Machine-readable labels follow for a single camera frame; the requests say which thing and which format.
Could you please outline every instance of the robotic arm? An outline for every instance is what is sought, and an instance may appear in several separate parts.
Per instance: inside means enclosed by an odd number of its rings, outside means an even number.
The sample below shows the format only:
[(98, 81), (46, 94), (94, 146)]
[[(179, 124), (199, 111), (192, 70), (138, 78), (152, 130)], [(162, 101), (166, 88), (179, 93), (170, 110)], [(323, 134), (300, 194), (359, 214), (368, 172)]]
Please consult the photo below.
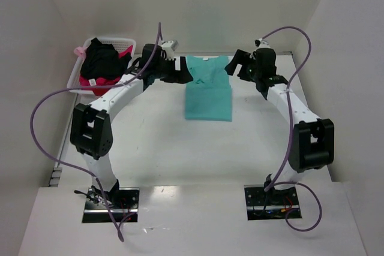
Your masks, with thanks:
[[(88, 166), (88, 169), (100, 180), (112, 203), (119, 203), (119, 182), (113, 174), (109, 150), (113, 135), (111, 123), (113, 118), (136, 96), (148, 88), (155, 79), (168, 83), (188, 83), (193, 80), (185, 57), (174, 57), (177, 41), (165, 41), (158, 46), (151, 63), (145, 72), (128, 85), (109, 90), (89, 105), (78, 104), (73, 111), (70, 141), (76, 146)], [(233, 60), (226, 67), (228, 75), (233, 75), (238, 64), (242, 68), (238, 77), (255, 82), (256, 89), (265, 100), (271, 102), (284, 118), (289, 121), (287, 103), (287, 80), (276, 75), (276, 53), (267, 42), (256, 40), (257, 49), (253, 53), (238, 50)], [(142, 57), (122, 76), (120, 83), (125, 83), (138, 73), (149, 58), (154, 44), (143, 48)], [(320, 169), (333, 162), (334, 126), (329, 119), (321, 119), (311, 112), (293, 93), (290, 93), (294, 117), (293, 144), (289, 164), (280, 174), (278, 181), (298, 181), (308, 170)], [(101, 195), (95, 179), (92, 190)], [(289, 185), (277, 189), (289, 189)]]

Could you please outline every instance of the plastic basket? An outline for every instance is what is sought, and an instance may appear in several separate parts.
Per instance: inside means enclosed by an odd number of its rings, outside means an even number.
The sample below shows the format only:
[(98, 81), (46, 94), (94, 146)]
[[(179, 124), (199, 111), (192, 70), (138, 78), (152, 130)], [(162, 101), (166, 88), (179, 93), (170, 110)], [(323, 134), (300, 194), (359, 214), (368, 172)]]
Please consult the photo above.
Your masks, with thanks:
[[(87, 48), (89, 45), (91, 45), (92, 39), (94, 39), (94, 37), (88, 38), (84, 42), (83, 47)], [(119, 53), (125, 51), (128, 47), (132, 45), (133, 48), (132, 48), (131, 56), (132, 58), (134, 56), (134, 51), (136, 49), (136, 41), (134, 41), (133, 39), (118, 38), (118, 37), (97, 37), (97, 39), (99, 39), (101, 43), (112, 44)], [(80, 69), (82, 67), (82, 64), (83, 64), (83, 59), (81, 57), (78, 57), (76, 63), (74, 64), (70, 79), (68, 80), (67, 88), (81, 86), (79, 82), (79, 77), (80, 77)], [(79, 90), (71, 90), (70, 92), (77, 93), (77, 94), (88, 94), (88, 95), (94, 96), (94, 93), (90, 90), (79, 89)]]

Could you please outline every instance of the pile of clothes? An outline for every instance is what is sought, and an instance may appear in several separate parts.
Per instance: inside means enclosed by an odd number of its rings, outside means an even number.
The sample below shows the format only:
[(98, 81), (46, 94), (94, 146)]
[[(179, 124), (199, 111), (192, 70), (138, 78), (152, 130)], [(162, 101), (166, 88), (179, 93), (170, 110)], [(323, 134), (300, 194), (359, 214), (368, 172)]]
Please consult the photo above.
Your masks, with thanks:
[(90, 86), (96, 96), (102, 96), (109, 89), (94, 89), (95, 85), (114, 85), (120, 81), (122, 75), (128, 68), (131, 61), (133, 46), (118, 53), (112, 44), (103, 44), (99, 39), (94, 38), (91, 45), (85, 50), (78, 47), (74, 50), (77, 56), (83, 58), (83, 65), (80, 70), (80, 85)]

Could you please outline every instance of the black cloth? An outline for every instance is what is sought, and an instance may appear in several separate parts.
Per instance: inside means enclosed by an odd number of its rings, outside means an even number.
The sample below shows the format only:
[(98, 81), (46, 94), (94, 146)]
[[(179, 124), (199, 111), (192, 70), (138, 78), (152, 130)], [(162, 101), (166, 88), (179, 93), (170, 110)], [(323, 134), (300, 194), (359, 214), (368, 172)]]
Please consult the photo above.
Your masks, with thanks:
[(102, 77), (113, 80), (124, 74), (131, 59), (129, 53), (119, 58), (119, 53), (112, 44), (103, 44), (99, 39), (94, 38), (86, 49), (86, 58), (80, 75), (85, 79)]

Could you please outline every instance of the red cloth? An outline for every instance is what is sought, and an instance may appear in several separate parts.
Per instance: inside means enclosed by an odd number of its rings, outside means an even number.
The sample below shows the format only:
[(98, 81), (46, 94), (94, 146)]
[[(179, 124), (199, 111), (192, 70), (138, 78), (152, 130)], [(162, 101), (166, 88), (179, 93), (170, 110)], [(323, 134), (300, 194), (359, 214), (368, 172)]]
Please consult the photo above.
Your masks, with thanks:
[[(122, 58), (124, 55), (126, 55), (127, 53), (131, 53), (132, 54), (132, 50), (133, 50), (133, 45), (131, 45), (130, 47), (128, 47), (127, 50), (119, 53), (119, 58)], [(117, 77), (113, 80), (109, 80), (109, 79), (105, 79), (105, 78), (102, 78), (102, 77), (99, 77), (98, 79), (95, 79), (96, 81), (96, 85), (114, 85), (116, 84), (117, 82), (119, 82), (121, 79), (121, 77)], [(88, 79), (85, 79), (84, 77), (82, 77), (80, 75), (80, 78), (79, 78), (79, 82), (80, 82), (80, 85), (81, 86), (91, 86), (90, 82)], [(108, 90), (109, 88), (105, 88), (105, 89), (102, 89), (102, 88), (88, 88), (88, 89), (84, 89), (84, 90), (90, 90), (90, 91), (93, 91), (93, 93), (96, 95), (96, 96), (103, 96)]]

